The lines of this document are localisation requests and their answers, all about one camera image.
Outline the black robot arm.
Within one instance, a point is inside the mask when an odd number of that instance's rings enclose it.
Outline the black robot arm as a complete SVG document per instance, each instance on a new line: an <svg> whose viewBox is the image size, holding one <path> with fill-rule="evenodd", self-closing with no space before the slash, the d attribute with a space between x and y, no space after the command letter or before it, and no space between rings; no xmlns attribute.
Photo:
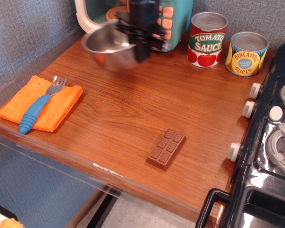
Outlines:
<svg viewBox="0 0 285 228"><path fill-rule="evenodd" d="M141 63L150 55L151 48L165 50L168 45L158 36L166 31L158 24L159 2L157 0L131 0L129 12L117 12L117 29L128 36L134 44L135 59Z"/></svg>

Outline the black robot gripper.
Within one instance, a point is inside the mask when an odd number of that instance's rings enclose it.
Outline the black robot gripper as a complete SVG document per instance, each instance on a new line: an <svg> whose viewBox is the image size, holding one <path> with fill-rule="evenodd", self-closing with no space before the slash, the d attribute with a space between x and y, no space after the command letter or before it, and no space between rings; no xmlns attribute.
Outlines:
<svg viewBox="0 0 285 228"><path fill-rule="evenodd" d="M119 19L118 30L128 35L129 42L135 44L135 58L141 63L150 55L150 48L167 50L169 45L158 38L165 30L159 25L158 0L130 0L129 11L116 12Z"/></svg>

